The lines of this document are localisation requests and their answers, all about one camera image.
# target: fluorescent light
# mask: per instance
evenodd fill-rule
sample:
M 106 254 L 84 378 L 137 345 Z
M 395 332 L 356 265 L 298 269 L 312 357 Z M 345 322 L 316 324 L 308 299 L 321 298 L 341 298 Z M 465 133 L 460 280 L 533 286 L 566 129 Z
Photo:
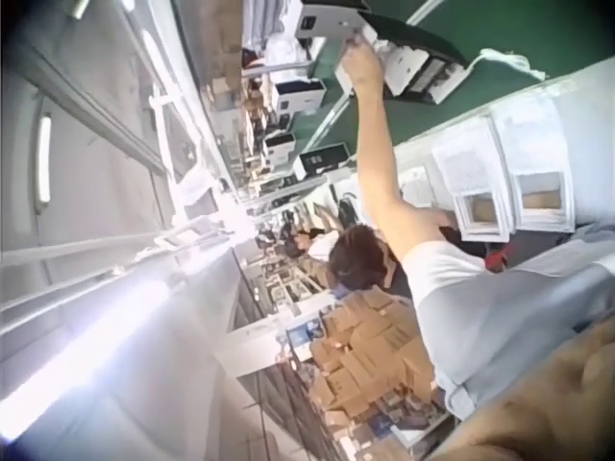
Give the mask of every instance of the fluorescent light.
M 73 387 L 87 382 L 168 297 L 169 288 L 163 282 L 139 285 L 108 315 L 0 401 L 2 438 L 12 442 L 56 400 Z
M 41 205 L 51 201 L 49 175 L 49 149 L 51 144 L 51 117 L 44 115 L 38 121 L 37 140 L 37 200 Z
M 87 6 L 89 5 L 89 0 L 77 0 L 75 2 L 75 6 L 73 7 L 70 15 L 75 19 L 79 20 L 84 17 L 84 13 L 87 10 Z
M 126 12 L 133 12 L 135 10 L 135 0 L 122 0 L 122 5 L 124 5 Z

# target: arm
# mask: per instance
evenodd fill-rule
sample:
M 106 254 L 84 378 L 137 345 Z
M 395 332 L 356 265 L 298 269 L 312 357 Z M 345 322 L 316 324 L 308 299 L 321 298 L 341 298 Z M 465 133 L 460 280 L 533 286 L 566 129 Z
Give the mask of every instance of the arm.
M 400 195 L 378 57 L 369 45 L 354 44 L 344 57 L 344 68 L 358 99 L 357 165 L 361 199 L 367 214 L 401 260 L 416 245 L 443 240 L 438 228 L 449 220 L 440 211 L 409 205 Z
M 323 221 L 323 226 L 325 227 L 326 233 L 331 231 L 344 231 L 344 227 L 339 219 L 333 216 L 333 214 L 324 206 L 314 204 L 314 213 Z

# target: person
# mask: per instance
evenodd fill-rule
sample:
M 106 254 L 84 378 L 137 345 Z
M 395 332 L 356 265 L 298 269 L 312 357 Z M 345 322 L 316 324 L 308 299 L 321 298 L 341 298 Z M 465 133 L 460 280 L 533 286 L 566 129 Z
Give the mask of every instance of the person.
M 615 317 L 560 346 L 430 461 L 615 459 Z
M 492 255 L 484 243 L 462 241 L 459 231 L 451 227 L 453 224 L 440 227 L 448 242 L 468 255 L 480 258 Z M 498 254 L 501 256 L 499 259 L 491 257 L 485 260 L 489 261 L 487 267 L 492 272 L 500 272 L 504 268 L 502 256 L 505 250 Z M 335 281 L 347 289 L 341 292 L 344 295 L 377 285 L 390 295 L 412 299 L 402 264 L 379 233 L 368 226 L 355 225 L 340 235 L 329 254 L 329 269 Z
M 287 255 L 291 258 L 308 254 L 314 259 L 327 262 L 333 245 L 344 227 L 332 213 L 323 206 L 314 204 L 314 214 L 323 222 L 323 229 L 298 230 L 286 239 Z
M 446 241 L 429 212 L 402 199 L 381 63 L 362 38 L 347 45 L 342 65 L 357 97 L 362 204 L 402 263 L 447 408 L 465 419 L 612 308 L 615 224 L 596 223 L 512 269 L 488 272 L 482 259 Z

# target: dark hair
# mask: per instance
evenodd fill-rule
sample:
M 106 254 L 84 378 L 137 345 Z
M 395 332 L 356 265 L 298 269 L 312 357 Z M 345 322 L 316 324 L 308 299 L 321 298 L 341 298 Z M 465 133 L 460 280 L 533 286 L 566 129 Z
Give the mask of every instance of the dark hair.
M 329 254 L 329 269 L 335 281 L 349 290 L 381 287 L 386 277 L 384 253 L 374 231 L 364 225 L 348 228 Z
M 286 253 L 286 256 L 291 259 L 297 259 L 299 256 L 306 253 L 304 250 L 299 249 L 293 237 L 290 237 L 288 240 L 284 241 L 284 252 Z

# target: cardboard box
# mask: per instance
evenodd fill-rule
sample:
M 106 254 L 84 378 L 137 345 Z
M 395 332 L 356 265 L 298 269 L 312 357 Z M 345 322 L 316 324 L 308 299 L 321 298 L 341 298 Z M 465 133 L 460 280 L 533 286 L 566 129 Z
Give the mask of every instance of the cardboard box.
M 344 411 L 333 410 L 325 412 L 325 425 L 348 427 L 350 420 Z
M 323 316 L 323 325 L 331 341 L 347 346 L 350 344 L 350 337 L 357 325 L 357 319 L 345 309 L 338 307 Z
M 433 377 L 433 365 L 421 337 L 407 343 L 398 354 L 414 374 Z
M 362 319 L 366 313 L 372 313 L 373 309 L 365 302 L 360 291 L 356 291 L 348 295 L 342 301 L 342 306 L 350 312 L 353 312 L 357 318 Z
M 360 343 L 373 339 L 387 328 L 391 327 L 389 320 L 374 310 L 362 313 L 360 324 L 355 327 L 350 338 L 350 345 L 356 348 Z
M 341 361 L 363 396 L 372 402 L 400 384 L 400 361 L 382 338 L 374 338 L 363 346 L 346 353 Z
M 314 382 L 309 389 L 309 397 L 317 406 L 324 410 L 331 408 L 335 401 L 335 394 L 332 388 L 320 373 L 317 373 L 314 378 Z
M 414 458 L 406 451 L 395 435 L 375 442 L 367 449 L 355 454 L 356 461 L 413 461 Z
M 365 303 L 372 309 L 381 310 L 393 303 L 393 298 L 379 289 L 378 286 L 361 293 Z
M 330 373 L 342 366 L 339 359 L 344 352 L 338 349 L 331 339 L 315 339 L 309 344 L 309 350 L 314 362 L 323 372 Z
M 408 336 L 414 338 L 421 333 L 413 306 L 395 302 L 388 305 L 382 313 L 392 325 L 404 331 Z
M 362 395 L 357 382 L 347 370 L 331 373 L 328 383 L 335 395 L 333 408 L 343 409 L 349 418 L 354 418 L 369 409 L 369 403 Z
M 433 381 L 433 365 L 420 337 L 414 338 L 398 352 L 412 374 L 412 383 L 408 387 L 412 393 L 424 402 L 431 402 L 431 395 L 436 389 Z
M 382 338 L 386 344 L 388 344 L 391 349 L 396 352 L 418 336 L 418 331 L 415 334 L 412 333 L 413 332 L 407 331 L 407 329 L 394 326 L 383 331 L 380 338 Z

